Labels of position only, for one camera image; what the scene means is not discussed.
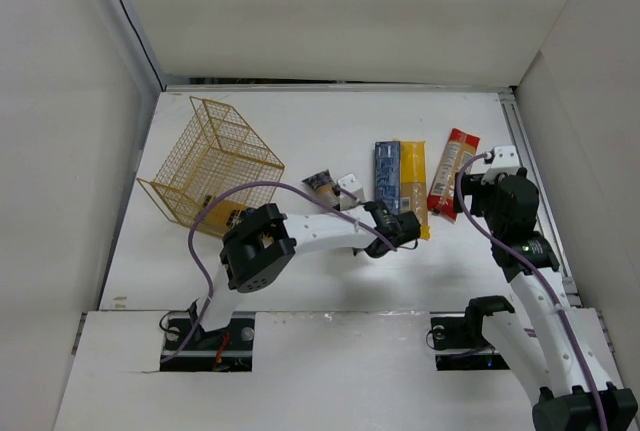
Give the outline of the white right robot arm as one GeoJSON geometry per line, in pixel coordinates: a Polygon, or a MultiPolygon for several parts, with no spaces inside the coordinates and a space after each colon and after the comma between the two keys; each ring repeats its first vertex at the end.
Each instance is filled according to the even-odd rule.
{"type": "Polygon", "coordinates": [[[456,175],[454,207],[491,243],[492,255],[523,305],[531,332],[519,331],[511,306],[491,307],[481,335],[501,354],[531,402],[537,430],[627,430],[639,409],[578,335],[559,262],[536,229],[539,191],[526,169],[456,175]]]}

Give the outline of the blue pasta box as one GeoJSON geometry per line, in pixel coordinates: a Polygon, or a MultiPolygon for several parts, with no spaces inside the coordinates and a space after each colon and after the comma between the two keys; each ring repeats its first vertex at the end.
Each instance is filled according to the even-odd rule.
{"type": "Polygon", "coordinates": [[[379,141],[374,147],[374,199],[383,202],[397,215],[400,212],[399,141],[379,141]]]}

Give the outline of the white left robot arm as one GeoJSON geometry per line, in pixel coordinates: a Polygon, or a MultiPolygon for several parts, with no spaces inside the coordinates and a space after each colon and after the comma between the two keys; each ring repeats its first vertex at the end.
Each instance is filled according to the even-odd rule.
{"type": "Polygon", "coordinates": [[[349,248],[378,259],[420,236],[414,212],[395,215],[379,201],[313,215],[285,214],[273,203],[263,205],[223,237],[213,293],[193,303],[191,322],[199,333],[225,328],[240,297],[273,284],[297,255],[349,248]]]}

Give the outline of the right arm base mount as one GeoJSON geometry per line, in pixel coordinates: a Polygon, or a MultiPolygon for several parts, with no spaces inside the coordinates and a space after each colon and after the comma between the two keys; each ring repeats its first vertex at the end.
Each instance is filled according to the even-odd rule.
{"type": "Polygon", "coordinates": [[[432,313],[425,341],[435,352],[437,371],[509,370],[502,355],[484,337],[470,334],[463,313],[432,313]]]}

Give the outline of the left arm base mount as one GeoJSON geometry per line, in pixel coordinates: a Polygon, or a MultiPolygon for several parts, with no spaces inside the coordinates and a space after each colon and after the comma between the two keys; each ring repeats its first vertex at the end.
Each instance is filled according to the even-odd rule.
{"type": "Polygon", "coordinates": [[[229,325],[222,330],[197,331],[176,357],[163,362],[178,350],[190,328],[190,320],[184,313],[168,313],[163,317],[160,322],[160,329],[164,332],[159,364],[161,372],[252,371],[254,313],[235,313],[229,325]]]}

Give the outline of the dark blue spaghetti bag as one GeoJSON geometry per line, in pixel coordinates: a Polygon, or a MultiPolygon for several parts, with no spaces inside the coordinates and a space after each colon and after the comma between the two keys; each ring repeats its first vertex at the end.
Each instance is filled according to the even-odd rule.
{"type": "Polygon", "coordinates": [[[248,209],[246,204],[229,199],[223,200],[203,218],[197,230],[222,238],[241,220],[241,214],[248,209]]]}

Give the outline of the blue-topped spaghetti bag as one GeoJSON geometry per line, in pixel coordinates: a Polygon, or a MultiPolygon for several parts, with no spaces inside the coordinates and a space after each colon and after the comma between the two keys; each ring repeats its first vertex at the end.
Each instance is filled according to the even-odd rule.
{"type": "Polygon", "coordinates": [[[333,209],[347,210],[353,204],[353,200],[338,185],[328,169],[304,178],[302,183],[316,198],[333,209]]]}

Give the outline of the yellow pasta bag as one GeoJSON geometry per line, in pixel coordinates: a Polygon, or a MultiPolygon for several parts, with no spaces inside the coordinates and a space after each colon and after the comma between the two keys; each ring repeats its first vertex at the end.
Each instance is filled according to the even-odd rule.
{"type": "Polygon", "coordinates": [[[412,211],[420,223],[420,238],[431,237],[427,209],[424,141],[400,142],[400,212],[412,211]]]}

